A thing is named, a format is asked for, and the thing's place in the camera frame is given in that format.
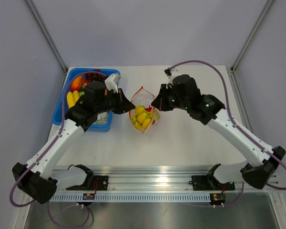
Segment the red bell pepper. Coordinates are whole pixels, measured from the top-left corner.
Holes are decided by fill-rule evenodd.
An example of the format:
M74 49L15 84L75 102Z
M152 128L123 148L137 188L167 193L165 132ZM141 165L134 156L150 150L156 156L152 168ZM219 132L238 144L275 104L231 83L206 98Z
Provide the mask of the red bell pepper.
M147 113L147 117L144 123L148 127L149 125L153 125L155 122L155 109L149 106L148 108L145 109L145 111Z

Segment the clear zip top bag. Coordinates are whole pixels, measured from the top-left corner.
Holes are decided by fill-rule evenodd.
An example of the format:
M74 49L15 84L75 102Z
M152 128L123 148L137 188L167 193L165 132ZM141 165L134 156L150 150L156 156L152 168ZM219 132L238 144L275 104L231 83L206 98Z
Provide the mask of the clear zip top bag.
M155 96L147 91L143 84L131 98L131 103L135 106L129 112L129 119L132 126L142 135L146 135L158 126L160 112L152 106Z

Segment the large yellow banana bunch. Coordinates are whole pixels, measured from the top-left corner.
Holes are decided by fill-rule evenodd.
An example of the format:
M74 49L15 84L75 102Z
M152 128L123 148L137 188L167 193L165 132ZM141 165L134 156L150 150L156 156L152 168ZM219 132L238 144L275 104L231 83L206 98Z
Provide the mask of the large yellow banana bunch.
M144 123L147 117L147 113L145 111L145 107L140 105L135 108L134 115L131 117L131 122L134 127L140 131L144 131L147 126Z

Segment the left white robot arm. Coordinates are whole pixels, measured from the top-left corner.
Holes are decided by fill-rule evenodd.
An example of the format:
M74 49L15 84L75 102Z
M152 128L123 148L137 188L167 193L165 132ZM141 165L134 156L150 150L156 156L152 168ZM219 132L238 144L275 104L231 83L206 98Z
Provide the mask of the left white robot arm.
M107 90L104 83L91 83L74 106L69 108L55 135L25 164L16 163L12 168L15 188L29 195L33 201L45 204L62 189L79 187L88 190L94 187L94 172L84 165L54 172L59 160L70 145L79 139L97 121L101 113L112 111L124 114L135 108L123 90Z

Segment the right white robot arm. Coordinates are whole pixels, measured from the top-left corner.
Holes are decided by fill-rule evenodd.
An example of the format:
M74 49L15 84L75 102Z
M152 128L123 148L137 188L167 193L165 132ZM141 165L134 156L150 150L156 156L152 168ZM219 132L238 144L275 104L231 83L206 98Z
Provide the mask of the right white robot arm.
M175 108L185 110L194 120L219 133L246 158L243 163L213 166L207 174L207 184L212 189L236 181L263 189L279 165L273 156L278 159L285 156L282 147L266 144L229 117L226 106L215 96L202 94L194 78L187 74L162 84L152 106L164 112Z

